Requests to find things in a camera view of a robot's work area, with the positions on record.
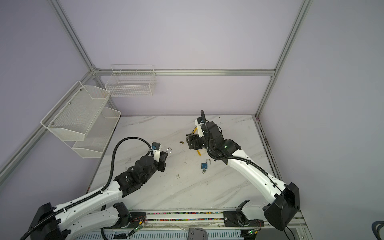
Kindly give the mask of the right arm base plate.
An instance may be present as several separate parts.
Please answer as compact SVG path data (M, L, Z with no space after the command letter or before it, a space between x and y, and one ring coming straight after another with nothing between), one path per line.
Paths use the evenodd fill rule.
M249 220L243 213L236 211L224 211L224 225L225 227L264 227L263 220Z

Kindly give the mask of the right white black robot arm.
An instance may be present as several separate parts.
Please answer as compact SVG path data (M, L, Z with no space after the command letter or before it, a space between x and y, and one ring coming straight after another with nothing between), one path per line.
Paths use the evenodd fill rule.
M225 139L217 124L202 117L195 120L195 131L187 134L186 141L190 149L206 149L211 159L223 162L244 176L266 199L267 205L263 207L266 220L279 231L288 227L300 210L300 190L297 185L286 184L269 174L239 144Z

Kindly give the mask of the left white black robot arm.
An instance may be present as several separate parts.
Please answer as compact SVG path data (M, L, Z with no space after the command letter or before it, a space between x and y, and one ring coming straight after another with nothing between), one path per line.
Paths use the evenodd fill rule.
M42 205L29 227L32 240L73 240L101 228L122 228L132 219L120 200L146 184L157 171L164 172L168 153L143 156L106 188L53 207Z

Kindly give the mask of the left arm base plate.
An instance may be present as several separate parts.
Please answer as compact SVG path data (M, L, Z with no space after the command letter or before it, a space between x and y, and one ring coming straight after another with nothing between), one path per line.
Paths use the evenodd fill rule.
M145 212L133 212L129 217L123 217L121 228L134 229L139 226L140 222L145 222L147 214Z

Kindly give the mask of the blue padlock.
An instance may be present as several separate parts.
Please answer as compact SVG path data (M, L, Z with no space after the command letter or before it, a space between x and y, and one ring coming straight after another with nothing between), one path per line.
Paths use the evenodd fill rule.
M205 174L207 169L208 169L208 166L211 164L211 160L210 159L207 159L204 163L201 163L201 169L202 169L202 173Z

